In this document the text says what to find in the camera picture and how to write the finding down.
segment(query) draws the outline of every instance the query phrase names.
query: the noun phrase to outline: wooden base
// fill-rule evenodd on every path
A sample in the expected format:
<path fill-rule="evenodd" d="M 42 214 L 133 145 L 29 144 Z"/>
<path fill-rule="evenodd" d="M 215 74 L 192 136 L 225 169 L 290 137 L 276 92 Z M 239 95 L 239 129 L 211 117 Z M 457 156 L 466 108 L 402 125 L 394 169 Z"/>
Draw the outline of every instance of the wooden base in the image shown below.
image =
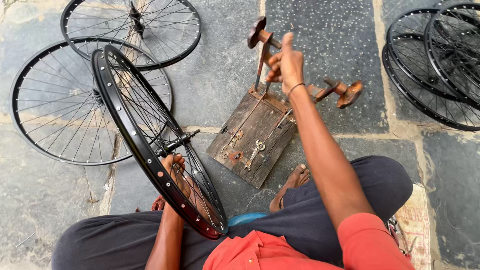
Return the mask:
<path fill-rule="evenodd" d="M 260 83 L 260 92 L 263 90 L 263 87 L 264 85 Z M 278 128 L 275 128 L 278 120 L 288 110 L 288 107 L 268 94 L 266 97 L 265 100 L 258 104 L 235 138 L 229 143 L 235 131 L 260 98 L 259 92 L 253 91 L 253 86 L 250 87 L 227 120 L 227 132 L 218 133 L 206 151 L 209 156 L 234 171 L 256 188 L 262 186 L 273 165 L 287 146 L 293 133 L 297 130 L 291 115 Z M 260 151 L 253 158 L 251 170 L 248 171 L 244 168 L 245 163 L 254 153 L 256 141 L 262 142 L 265 140 L 274 128 L 274 132 L 264 144 L 265 150 Z M 269 156 L 266 162 L 264 162 L 263 158 L 265 156 Z"/>

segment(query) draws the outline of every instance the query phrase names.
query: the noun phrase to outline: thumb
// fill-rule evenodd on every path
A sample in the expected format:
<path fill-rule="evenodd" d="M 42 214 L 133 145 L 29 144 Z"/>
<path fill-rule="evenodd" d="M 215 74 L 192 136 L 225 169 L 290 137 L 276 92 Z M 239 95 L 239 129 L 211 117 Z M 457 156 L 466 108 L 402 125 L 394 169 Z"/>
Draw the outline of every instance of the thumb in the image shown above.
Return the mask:
<path fill-rule="evenodd" d="M 291 52 L 292 45 L 293 45 L 293 33 L 288 32 L 285 35 L 283 35 L 283 38 L 282 38 L 282 51 Z"/>

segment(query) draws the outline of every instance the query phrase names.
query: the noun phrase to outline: stone floor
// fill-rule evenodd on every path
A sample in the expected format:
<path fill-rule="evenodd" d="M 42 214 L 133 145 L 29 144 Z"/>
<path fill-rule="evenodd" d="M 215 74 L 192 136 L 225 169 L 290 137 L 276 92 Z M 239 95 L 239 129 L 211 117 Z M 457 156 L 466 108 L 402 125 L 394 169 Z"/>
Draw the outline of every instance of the stone floor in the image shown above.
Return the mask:
<path fill-rule="evenodd" d="M 12 125 L 11 83 L 32 54 L 61 40 L 59 19 L 67 2 L 0 3 L 0 270 L 48 269 L 55 241 L 68 226 L 96 215 L 149 210 L 158 195 L 134 160 L 103 167 L 60 163 L 30 148 Z M 203 33 L 189 57 L 166 68 L 173 114 L 187 130 L 202 129 L 192 143 L 229 217 L 267 212 L 291 168 L 306 162 L 294 135 L 258 190 L 205 154 L 255 79 L 257 51 L 245 39 L 264 14 L 276 37 L 295 33 L 308 83 L 321 85 L 325 75 L 366 83 L 354 106 L 338 110 L 329 98 L 317 107 L 349 159 L 392 157 L 418 184 L 409 202 L 418 207 L 413 216 L 425 215 L 419 223 L 425 238 L 414 249 L 414 259 L 425 258 L 415 264 L 418 269 L 480 269 L 480 135 L 450 130 L 420 114 L 389 83 L 379 58 L 390 23 L 437 0 L 191 2 L 202 16 Z M 413 216 L 402 223 L 406 231 L 416 232 L 408 224 Z"/>

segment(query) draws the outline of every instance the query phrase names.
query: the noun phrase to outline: hand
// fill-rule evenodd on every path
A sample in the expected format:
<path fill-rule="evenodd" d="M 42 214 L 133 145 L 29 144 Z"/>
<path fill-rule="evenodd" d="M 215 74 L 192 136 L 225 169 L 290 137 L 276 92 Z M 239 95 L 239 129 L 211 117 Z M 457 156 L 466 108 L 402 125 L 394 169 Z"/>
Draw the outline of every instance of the hand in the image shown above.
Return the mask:
<path fill-rule="evenodd" d="M 181 154 L 168 155 L 161 160 L 163 167 L 170 173 L 170 177 L 175 184 L 179 187 L 182 193 L 188 198 L 190 197 L 191 189 L 186 178 L 183 176 L 185 170 L 185 158 Z"/>
<path fill-rule="evenodd" d="M 292 49 L 293 33 L 283 36 L 282 50 L 268 60 L 272 67 L 268 72 L 268 82 L 281 82 L 282 92 L 288 95 L 292 87 L 303 83 L 303 55 Z"/>

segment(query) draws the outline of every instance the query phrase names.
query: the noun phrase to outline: person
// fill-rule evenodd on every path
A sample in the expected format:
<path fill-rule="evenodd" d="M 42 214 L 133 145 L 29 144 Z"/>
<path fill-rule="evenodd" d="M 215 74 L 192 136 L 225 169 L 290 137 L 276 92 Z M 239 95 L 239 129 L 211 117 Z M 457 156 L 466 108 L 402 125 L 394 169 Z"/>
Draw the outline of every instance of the person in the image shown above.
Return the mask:
<path fill-rule="evenodd" d="M 163 211 L 89 218 L 58 240 L 53 270 L 333 270 L 329 262 L 341 259 L 346 269 L 413 269 L 384 225 L 410 197 L 412 181 L 390 158 L 346 159 L 307 94 L 303 55 L 292 42 L 293 34 L 285 34 L 281 52 L 269 59 L 267 81 L 282 83 L 309 168 L 295 168 L 269 215 L 232 226 L 217 241 L 186 226 L 168 204 Z M 166 168 L 183 162 L 162 160 Z"/>

